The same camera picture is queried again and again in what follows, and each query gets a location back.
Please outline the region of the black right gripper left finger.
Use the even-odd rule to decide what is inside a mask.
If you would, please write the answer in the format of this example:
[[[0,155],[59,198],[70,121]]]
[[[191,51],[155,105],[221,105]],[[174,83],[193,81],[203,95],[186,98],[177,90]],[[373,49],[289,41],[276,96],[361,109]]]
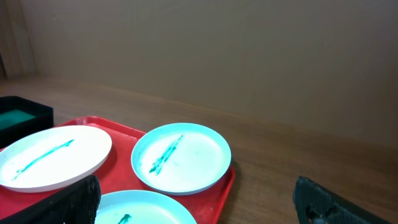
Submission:
[[[94,224],[100,200],[99,180],[89,175],[1,219],[1,224]]]

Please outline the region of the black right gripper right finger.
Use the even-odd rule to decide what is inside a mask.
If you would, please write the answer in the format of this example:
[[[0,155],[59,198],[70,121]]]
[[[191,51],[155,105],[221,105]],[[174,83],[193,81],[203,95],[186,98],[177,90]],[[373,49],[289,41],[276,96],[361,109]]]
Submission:
[[[302,176],[296,181],[293,203],[300,224],[390,224]]]

